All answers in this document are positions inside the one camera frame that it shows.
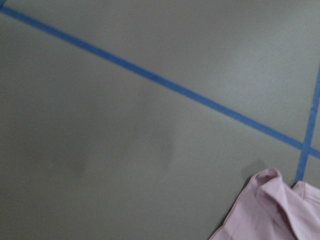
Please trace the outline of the long horizontal blue tape line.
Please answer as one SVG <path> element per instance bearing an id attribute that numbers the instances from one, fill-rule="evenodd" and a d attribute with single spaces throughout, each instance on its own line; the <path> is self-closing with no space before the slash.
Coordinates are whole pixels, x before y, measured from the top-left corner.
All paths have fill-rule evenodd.
<path id="1" fill-rule="evenodd" d="M 215 102 L 203 95 L 200 95 L 192 90 L 189 90 L 188 88 L 185 88 L 175 82 L 172 82 L 166 78 L 163 78 L 157 74 L 154 74 L 138 65 L 135 65 L 129 61 L 126 61 L 125 59 L 122 59 L 114 54 L 111 54 L 99 47 L 96 47 L 88 42 L 85 42 L 77 37 L 74 37 L 66 32 L 63 32 L 57 28 L 54 28 L 51 25 L 48 25 L 44 22 L 41 22 L 37 19 L 34 19 L 28 15 L 23 14 L 20 11 L 14 10 L 10 7 L 1 5 L 0 12 L 8 17 L 11 17 L 15 20 L 18 20 L 24 24 L 27 24 L 33 28 L 38 29 L 39 31 L 42 31 L 46 34 L 49 34 L 55 38 L 58 38 L 62 41 L 67 42 L 68 44 L 71 44 L 81 50 L 84 50 L 88 53 L 91 53 L 97 57 L 100 57 L 108 62 L 111 62 L 121 68 L 124 68 L 134 74 L 137 74 L 143 78 L 148 79 L 149 81 L 152 81 L 158 85 L 161 85 L 167 89 L 170 89 L 180 95 L 183 95 L 201 105 L 204 105 L 210 109 L 213 109 L 237 122 L 240 122 L 250 128 L 253 128 L 261 133 L 264 133 L 274 139 L 277 139 L 287 145 L 290 145 L 298 150 L 303 149 L 303 143 L 289 137 L 273 128 L 270 128 L 262 123 L 259 123 L 252 118 L 249 118 L 239 112 L 236 112 L 226 106 L 221 105 L 218 102 Z"/>

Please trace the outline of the pink t-shirt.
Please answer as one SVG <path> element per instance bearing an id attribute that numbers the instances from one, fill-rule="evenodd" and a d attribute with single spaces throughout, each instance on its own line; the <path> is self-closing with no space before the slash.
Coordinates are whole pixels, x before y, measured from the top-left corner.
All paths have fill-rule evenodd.
<path id="1" fill-rule="evenodd" d="M 289 187 L 276 168 L 251 177 L 212 240 L 318 240 L 320 190 Z"/>

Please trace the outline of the long vertical blue tape line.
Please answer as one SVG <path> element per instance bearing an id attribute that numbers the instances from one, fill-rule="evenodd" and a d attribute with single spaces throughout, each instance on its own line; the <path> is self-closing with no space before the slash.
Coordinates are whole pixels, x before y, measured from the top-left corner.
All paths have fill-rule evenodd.
<path id="1" fill-rule="evenodd" d="M 307 160 L 312 151 L 311 144 L 313 140 L 316 119 L 318 115 L 319 102 L 320 102 L 320 70 L 318 70 L 317 72 L 314 93 L 313 93 L 311 108 L 310 108 L 309 117 L 308 117 L 307 128 L 305 131 L 305 138 L 302 144 L 302 150 L 300 153 L 298 168 L 297 168 L 296 177 L 294 181 L 295 183 L 302 181 L 304 178 Z"/>

